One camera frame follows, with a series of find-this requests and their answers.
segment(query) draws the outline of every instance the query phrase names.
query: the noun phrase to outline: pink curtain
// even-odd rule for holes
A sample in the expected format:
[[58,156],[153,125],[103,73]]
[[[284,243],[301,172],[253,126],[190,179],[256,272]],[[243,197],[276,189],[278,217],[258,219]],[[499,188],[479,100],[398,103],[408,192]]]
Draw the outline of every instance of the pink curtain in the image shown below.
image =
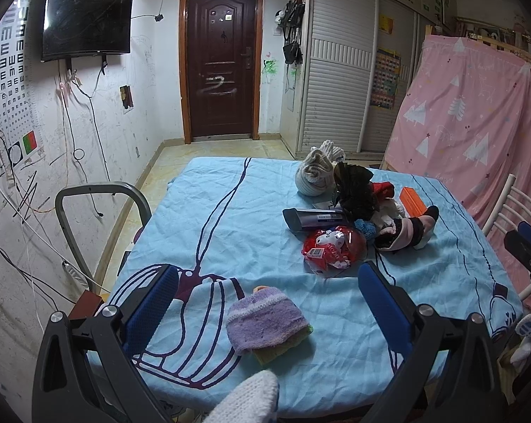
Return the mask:
[[[480,227],[509,173],[531,197],[531,65],[467,38],[428,36],[385,160],[440,180]],[[488,238],[523,290],[529,274],[504,250],[503,234],[493,228]]]

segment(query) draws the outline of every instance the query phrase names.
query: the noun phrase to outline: wall-mounted tv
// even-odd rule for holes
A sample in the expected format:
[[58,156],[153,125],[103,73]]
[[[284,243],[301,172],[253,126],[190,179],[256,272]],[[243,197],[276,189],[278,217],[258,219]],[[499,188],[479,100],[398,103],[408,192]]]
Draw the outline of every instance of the wall-mounted tv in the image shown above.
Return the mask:
[[130,53],[132,0],[46,0],[42,60]]

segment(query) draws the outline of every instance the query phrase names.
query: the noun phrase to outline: barcode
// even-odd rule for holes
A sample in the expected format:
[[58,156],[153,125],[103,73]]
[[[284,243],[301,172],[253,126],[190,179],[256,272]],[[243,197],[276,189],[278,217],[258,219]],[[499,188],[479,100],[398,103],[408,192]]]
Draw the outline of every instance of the barcode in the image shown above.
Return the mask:
[[320,259],[323,254],[324,254],[324,248],[312,248],[309,252],[307,252],[307,256],[309,258],[316,258],[316,259]]

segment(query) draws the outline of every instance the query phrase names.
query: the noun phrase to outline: metal screw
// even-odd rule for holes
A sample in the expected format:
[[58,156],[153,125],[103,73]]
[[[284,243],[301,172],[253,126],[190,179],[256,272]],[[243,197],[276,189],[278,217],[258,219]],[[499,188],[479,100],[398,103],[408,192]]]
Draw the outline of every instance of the metal screw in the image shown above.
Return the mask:
[[484,322],[484,318],[479,313],[472,313],[471,314],[471,321],[473,323],[481,324]]
[[422,316],[432,316],[434,314],[434,309],[431,308],[431,306],[429,306],[427,304],[422,304],[418,308],[418,313],[420,313],[420,315],[422,315]]
[[114,316],[115,313],[117,313],[118,307],[115,305],[107,305],[101,313],[103,313],[103,316],[106,316],[107,318],[111,318],[111,316]]
[[50,321],[53,323],[57,323],[59,321],[62,321],[63,313],[62,312],[54,312],[52,315],[50,315]]

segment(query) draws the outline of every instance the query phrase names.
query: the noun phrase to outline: yellow paper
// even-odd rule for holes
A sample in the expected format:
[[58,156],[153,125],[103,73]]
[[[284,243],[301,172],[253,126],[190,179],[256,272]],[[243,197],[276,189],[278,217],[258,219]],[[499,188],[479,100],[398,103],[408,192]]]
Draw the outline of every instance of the yellow paper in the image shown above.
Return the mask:
[[384,14],[379,14],[379,30],[391,35],[393,33],[393,19]]

